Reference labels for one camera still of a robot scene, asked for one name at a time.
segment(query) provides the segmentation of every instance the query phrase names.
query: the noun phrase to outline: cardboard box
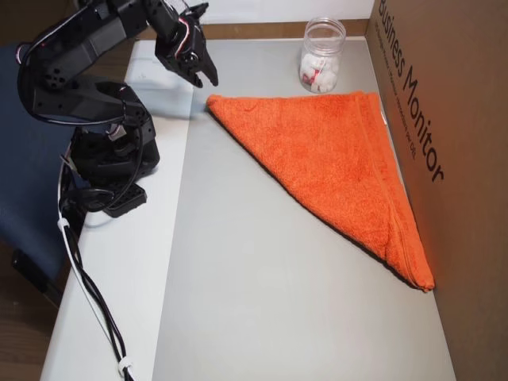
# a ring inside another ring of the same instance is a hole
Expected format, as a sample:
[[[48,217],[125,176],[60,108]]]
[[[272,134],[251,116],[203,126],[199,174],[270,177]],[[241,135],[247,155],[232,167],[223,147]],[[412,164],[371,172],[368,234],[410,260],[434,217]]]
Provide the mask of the cardboard box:
[[[508,379],[508,3],[376,0],[368,46],[456,377]]]

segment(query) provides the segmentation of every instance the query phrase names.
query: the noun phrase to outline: wooden floor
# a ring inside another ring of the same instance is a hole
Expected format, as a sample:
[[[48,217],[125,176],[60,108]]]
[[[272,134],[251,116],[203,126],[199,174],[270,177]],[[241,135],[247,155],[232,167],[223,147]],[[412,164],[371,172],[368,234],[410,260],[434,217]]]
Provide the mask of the wooden floor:
[[[30,41],[71,12],[71,0],[0,0],[0,46]],[[90,69],[122,81],[133,41],[106,53]],[[0,381],[40,378],[57,309],[11,266],[12,249],[0,241]]]
[[[0,380],[40,377],[58,310],[11,266],[0,242]]]

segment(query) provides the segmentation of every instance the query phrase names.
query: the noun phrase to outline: white wall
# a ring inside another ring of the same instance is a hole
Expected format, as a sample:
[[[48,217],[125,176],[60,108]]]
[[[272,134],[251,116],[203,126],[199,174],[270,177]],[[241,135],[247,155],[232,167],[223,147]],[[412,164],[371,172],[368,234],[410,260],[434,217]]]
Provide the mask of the white wall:
[[[205,24],[369,18],[374,0],[207,0]],[[191,0],[189,4],[200,3]]]

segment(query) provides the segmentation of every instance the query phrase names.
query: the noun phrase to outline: cable tie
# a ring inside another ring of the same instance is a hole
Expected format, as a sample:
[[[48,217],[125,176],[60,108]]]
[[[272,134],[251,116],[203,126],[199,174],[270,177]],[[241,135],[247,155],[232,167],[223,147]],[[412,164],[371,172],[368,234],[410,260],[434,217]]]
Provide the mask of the cable tie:
[[[56,224],[62,233],[65,233],[64,229],[70,226],[69,221],[65,217],[61,217]]]
[[[118,362],[118,373],[120,373],[120,375],[122,377],[124,377],[124,369],[130,368],[132,366],[133,366],[133,362],[130,360],[130,358],[125,356],[123,359],[121,359]]]

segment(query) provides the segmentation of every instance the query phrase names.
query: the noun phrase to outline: blue chair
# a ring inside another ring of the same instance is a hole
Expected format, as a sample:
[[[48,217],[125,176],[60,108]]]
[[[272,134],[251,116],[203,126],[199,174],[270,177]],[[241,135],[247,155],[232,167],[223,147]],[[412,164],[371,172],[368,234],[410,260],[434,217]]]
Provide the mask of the blue chair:
[[[40,291],[53,293],[66,256],[56,225],[60,154],[73,128],[37,121],[25,111],[15,50],[0,48],[0,240],[16,249],[15,268]],[[58,303],[58,296],[52,298]]]

